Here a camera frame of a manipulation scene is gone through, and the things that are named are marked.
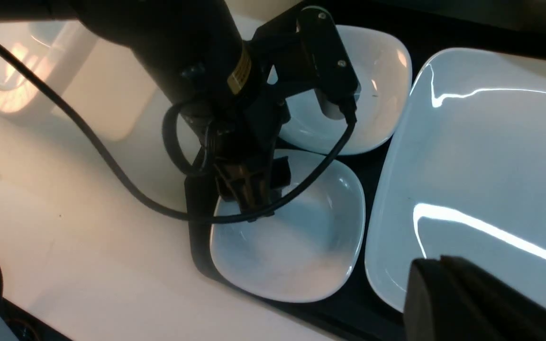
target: white bowl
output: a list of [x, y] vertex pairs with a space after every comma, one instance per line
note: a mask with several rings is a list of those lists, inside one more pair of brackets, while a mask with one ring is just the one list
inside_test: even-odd
[[[340, 155], [365, 153], [393, 134], [412, 85], [412, 65], [406, 47], [395, 37], [367, 28], [338, 26], [361, 85], [357, 127]], [[346, 129], [344, 119], [326, 117], [315, 91], [288, 98], [290, 122], [280, 137], [315, 153], [327, 154]]]
[[[318, 154], [277, 150], [288, 156], [288, 193], [323, 160]], [[219, 199], [217, 215], [239, 213]], [[314, 302], [345, 284], [359, 254], [365, 225], [364, 190], [351, 169], [334, 161], [305, 192], [274, 216], [253, 223], [212, 226], [214, 265], [230, 283], [282, 302]]]

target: square white plate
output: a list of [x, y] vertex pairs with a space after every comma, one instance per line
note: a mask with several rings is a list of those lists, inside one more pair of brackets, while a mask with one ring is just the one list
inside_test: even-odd
[[546, 307], [546, 61], [452, 48], [420, 71], [379, 181], [366, 272], [401, 311], [411, 261], [440, 255]]

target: black tray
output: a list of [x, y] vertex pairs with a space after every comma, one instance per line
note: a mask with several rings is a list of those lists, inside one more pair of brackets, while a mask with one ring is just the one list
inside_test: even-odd
[[[297, 9], [306, 4], [327, 8], [337, 24], [372, 28], [400, 39], [410, 53], [414, 78], [431, 56], [450, 47], [481, 48], [546, 60], [546, 36], [534, 33], [504, 30], [370, 1], [306, 1]], [[281, 140], [278, 147], [297, 149]], [[338, 157], [338, 160], [353, 169], [364, 187], [366, 227], [388, 147], [389, 143], [385, 143], [368, 153]], [[185, 189], [191, 214], [213, 214], [217, 201], [213, 179], [187, 179]], [[191, 252], [198, 270], [213, 280], [242, 291], [226, 281], [212, 263], [209, 251], [210, 226], [189, 224], [189, 227]], [[405, 339], [401, 314], [382, 302], [366, 280], [364, 247], [353, 274], [344, 287], [330, 298], [312, 304], [284, 304], [258, 297], [256, 299], [348, 340]]]
[[43, 341], [71, 341], [65, 335], [41, 322], [33, 315], [4, 299], [0, 305], [0, 318], [6, 322], [18, 340], [32, 340], [37, 335]]

